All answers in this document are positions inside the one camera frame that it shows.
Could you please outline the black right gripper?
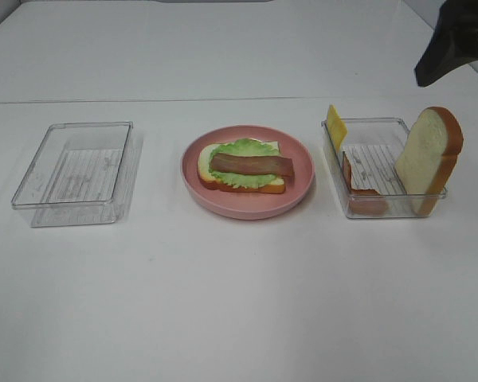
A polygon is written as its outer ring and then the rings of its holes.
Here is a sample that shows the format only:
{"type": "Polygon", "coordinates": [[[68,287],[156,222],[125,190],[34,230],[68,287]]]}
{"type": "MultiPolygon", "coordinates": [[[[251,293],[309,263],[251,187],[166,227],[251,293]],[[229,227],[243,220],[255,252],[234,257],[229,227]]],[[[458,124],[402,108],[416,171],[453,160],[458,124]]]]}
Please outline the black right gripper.
{"type": "Polygon", "coordinates": [[[433,36],[414,69],[425,88],[463,65],[478,61],[478,0],[447,0],[433,36]]]}

